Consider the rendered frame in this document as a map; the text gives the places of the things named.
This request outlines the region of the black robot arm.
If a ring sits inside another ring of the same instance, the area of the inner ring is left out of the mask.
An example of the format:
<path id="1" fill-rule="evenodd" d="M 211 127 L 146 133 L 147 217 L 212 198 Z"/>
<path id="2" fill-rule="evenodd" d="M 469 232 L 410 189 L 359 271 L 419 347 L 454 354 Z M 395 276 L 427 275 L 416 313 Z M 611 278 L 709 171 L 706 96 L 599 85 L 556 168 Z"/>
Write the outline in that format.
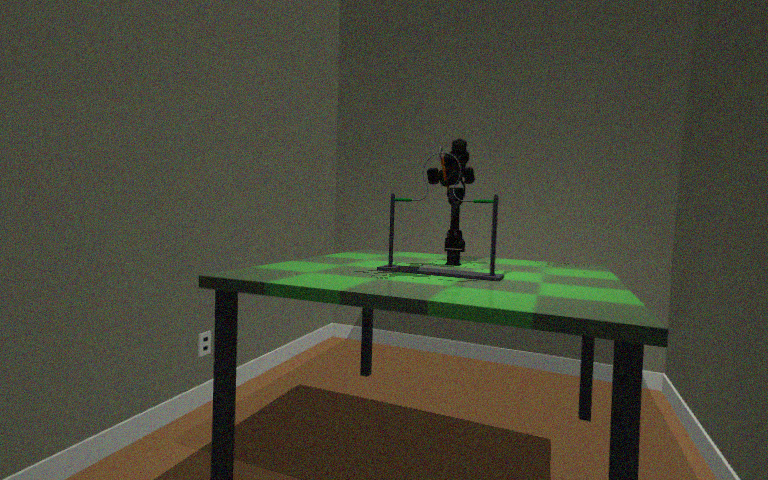
<path id="1" fill-rule="evenodd" d="M 452 142 L 452 152 L 449 152 L 449 154 L 453 155 L 461 164 L 462 168 L 465 168 L 466 163 L 469 159 L 469 154 L 466 152 L 466 141 L 462 140 L 461 138 L 457 138 L 456 141 Z M 458 162 L 454 157 L 451 155 L 445 154 L 444 156 L 444 164 L 446 167 L 457 167 L 456 171 L 459 169 Z M 454 194 L 459 200 L 463 200 L 465 197 L 465 184 L 462 181 L 462 177 L 460 177 L 461 184 L 464 187 L 463 188 L 454 188 Z M 453 194 L 453 188 L 447 187 L 447 197 L 448 202 L 451 205 L 451 224 L 450 224 L 450 230 L 447 232 L 447 238 L 445 238 L 445 250 L 447 251 L 447 263 L 445 265 L 455 265 L 459 266 L 461 265 L 460 262 L 460 252 L 464 252 L 465 249 L 465 242 L 464 239 L 462 239 L 462 232 L 459 230 L 459 210 L 460 205 L 462 204 L 462 201 L 459 201 L 455 198 Z M 452 249 L 446 249 L 446 248 L 452 248 Z M 462 249 L 462 250 L 453 250 L 453 249 Z"/>

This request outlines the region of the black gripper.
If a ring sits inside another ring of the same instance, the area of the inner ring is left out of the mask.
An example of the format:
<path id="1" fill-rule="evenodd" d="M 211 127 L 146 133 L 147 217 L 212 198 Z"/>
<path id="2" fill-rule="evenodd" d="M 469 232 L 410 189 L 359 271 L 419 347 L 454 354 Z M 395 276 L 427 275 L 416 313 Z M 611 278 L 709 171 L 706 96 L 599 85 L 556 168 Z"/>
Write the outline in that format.
<path id="1" fill-rule="evenodd" d="M 439 171 L 439 173 L 438 173 L 438 169 L 437 168 L 429 168 L 427 170 L 427 177 L 428 177 L 429 184 L 438 184 L 439 180 L 440 180 L 440 184 L 442 186 L 455 185 L 455 183 L 457 182 L 457 180 L 459 178 L 459 174 L 460 174 L 460 169 L 458 169 L 458 171 L 456 171 L 456 168 L 457 167 L 446 167 L 445 168 L 446 177 L 447 177 L 445 182 L 444 182 L 444 177 L 443 177 L 443 171 L 442 170 Z M 464 177 L 464 183 L 465 184 L 472 184 L 473 181 L 474 181 L 473 169 L 471 167 L 462 168 L 461 164 L 460 164 L 460 168 L 461 168 L 460 177 Z M 463 170 L 463 172 L 462 172 L 462 170 Z M 460 181 L 460 178 L 459 178 L 459 181 Z M 457 184 L 459 184 L 459 181 L 457 182 Z"/>

